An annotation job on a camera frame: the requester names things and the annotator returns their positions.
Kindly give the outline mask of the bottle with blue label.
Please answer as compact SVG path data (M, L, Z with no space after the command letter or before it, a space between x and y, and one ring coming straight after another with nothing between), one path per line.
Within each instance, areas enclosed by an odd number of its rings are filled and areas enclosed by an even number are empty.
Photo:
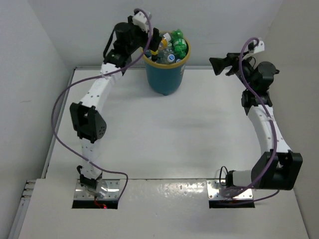
M167 62L168 62L169 64L173 64L173 63L175 62L175 56L174 56L173 54L169 54L169 55L167 56Z

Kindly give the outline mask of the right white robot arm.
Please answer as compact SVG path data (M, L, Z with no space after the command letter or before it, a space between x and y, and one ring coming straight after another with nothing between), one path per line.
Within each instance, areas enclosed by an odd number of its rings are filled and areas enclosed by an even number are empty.
M225 187L232 191L245 187L292 190L303 158L285 142L274 119L269 87L280 71L267 61L253 67L250 60L244 59L240 68L238 53L228 53L225 58L209 59L215 75L220 75L226 67L230 67L226 76L236 75L239 79L245 77L241 82L247 83L249 88L243 91L241 104L253 124L261 149L261 157L251 170L232 170L227 173Z

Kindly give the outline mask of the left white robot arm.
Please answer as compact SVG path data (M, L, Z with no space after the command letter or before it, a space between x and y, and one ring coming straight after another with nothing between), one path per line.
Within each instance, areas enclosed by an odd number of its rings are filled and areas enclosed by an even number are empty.
M70 105L73 128L80 139L82 165L77 167L80 183L90 191L99 190L102 170L98 168L101 138L107 130L102 117L104 103L115 83L124 75L132 61L131 55L140 47L155 50L160 43L159 31L151 32L150 14L136 10L127 22L116 24L103 51L100 75L78 103Z

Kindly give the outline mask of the green plastic bottle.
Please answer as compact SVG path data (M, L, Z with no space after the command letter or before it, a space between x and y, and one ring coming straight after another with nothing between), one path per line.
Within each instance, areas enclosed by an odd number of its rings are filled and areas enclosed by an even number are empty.
M183 59L187 55L187 42L184 39L183 32L180 29L171 32L171 43L175 55L179 59Z

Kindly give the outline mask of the small bottle yellow cap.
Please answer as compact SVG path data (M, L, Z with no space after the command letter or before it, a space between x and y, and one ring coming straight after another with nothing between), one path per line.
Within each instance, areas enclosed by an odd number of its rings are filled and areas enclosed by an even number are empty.
M163 34L162 39L159 43L158 50L161 51L161 50L166 49L170 42L171 42L171 34L168 32Z

